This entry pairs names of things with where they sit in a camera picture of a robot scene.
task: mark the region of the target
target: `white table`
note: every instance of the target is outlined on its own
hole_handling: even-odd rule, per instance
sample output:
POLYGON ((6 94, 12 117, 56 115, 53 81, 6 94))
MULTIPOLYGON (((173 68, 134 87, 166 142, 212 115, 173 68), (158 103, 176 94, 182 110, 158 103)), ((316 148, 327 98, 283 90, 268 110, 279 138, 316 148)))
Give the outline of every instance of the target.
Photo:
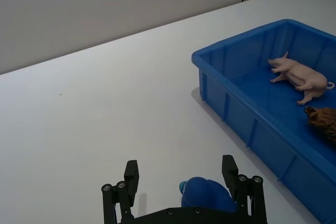
POLYGON ((177 207, 180 181, 224 183, 223 154, 264 178, 269 223, 318 223, 200 102, 191 54, 283 18, 336 34, 333 3, 247 1, 0 76, 0 223, 103 224, 100 188, 130 159, 134 215, 177 207))

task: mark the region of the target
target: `pink toy pig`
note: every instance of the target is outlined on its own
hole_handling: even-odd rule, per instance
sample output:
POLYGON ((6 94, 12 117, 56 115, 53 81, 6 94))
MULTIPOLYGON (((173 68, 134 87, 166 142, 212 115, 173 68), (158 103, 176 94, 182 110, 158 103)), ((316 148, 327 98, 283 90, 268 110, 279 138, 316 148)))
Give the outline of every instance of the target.
POLYGON ((326 77, 316 72, 315 70, 298 63, 295 60, 287 59, 288 52, 281 58, 268 60, 272 65, 273 73, 280 73, 280 75, 271 80, 271 83, 277 81, 288 80, 295 86, 295 89, 304 91, 304 98, 297 101, 298 105, 304 105, 311 101, 312 98, 320 97, 327 89, 333 89, 334 83, 328 82, 326 77))

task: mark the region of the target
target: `blue plastic bin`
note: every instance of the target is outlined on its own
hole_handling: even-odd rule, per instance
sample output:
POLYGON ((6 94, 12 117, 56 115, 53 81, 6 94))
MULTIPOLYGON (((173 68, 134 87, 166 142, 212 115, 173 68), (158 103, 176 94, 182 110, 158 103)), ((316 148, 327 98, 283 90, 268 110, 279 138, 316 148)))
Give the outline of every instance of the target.
MULTIPOLYGON (((307 125, 302 92, 277 76, 267 59, 289 58, 336 83, 336 37, 295 20, 280 20, 196 51, 202 99, 325 224, 336 223, 336 150, 307 125)), ((308 105, 336 108, 327 90, 308 105)))

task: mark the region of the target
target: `toy hen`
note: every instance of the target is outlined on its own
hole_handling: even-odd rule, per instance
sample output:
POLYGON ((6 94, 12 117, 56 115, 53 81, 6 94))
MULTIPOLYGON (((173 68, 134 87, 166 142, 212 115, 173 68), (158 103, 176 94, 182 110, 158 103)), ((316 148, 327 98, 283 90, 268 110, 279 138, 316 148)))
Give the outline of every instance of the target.
POLYGON ((308 124, 325 140, 336 146, 336 109, 305 107, 308 124))

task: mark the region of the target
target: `screw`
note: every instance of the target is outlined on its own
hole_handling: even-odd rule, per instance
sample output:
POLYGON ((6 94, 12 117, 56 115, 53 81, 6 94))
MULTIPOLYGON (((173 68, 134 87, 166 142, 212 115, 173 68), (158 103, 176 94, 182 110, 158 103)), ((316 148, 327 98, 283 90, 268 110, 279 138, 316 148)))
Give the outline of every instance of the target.
POLYGON ((173 215, 174 214, 174 210, 173 209, 168 209, 167 210, 167 214, 168 215, 173 215))
POLYGON ((246 176, 245 175, 240 175, 239 176, 239 180, 240 181, 245 181, 246 180, 246 176))
POLYGON ((108 191, 108 190, 110 190, 110 188, 111 188, 111 186, 106 185, 106 186, 104 186, 103 190, 104 190, 104 191, 108 191))
POLYGON ((255 182, 261 182, 261 178, 260 178, 260 177, 254 177, 253 180, 254 180, 255 182))
POLYGON ((201 211, 200 208, 198 208, 198 207, 195 208, 195 213, 200 214, 201 212, 202 212, 202 211, 201 211))
POLYGON ((118 183, 118 187, 119 188, 123 188, 125 186, 125 182, 120 182, 120 183, 118 183))

